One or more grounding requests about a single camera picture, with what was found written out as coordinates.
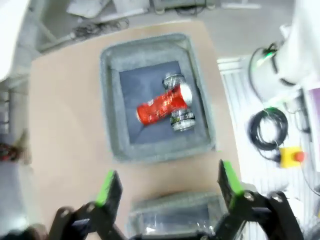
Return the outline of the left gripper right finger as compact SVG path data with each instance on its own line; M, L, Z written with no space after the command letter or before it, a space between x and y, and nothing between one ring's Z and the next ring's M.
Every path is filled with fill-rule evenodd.
M231 162L219 161L217 180L228 213L215 232L216 240L235 240L249 222L257 223L268 240L303 240L299 223L282 191L263 196L244 189Z

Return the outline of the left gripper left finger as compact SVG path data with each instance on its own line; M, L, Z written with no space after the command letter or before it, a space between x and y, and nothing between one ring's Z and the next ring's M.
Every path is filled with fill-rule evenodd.
M123 188L117 171L110 170L95 201L75 210L64 206L57 210L48 233L49 240L85 240L96 233L101 240L125 240L115 224Z

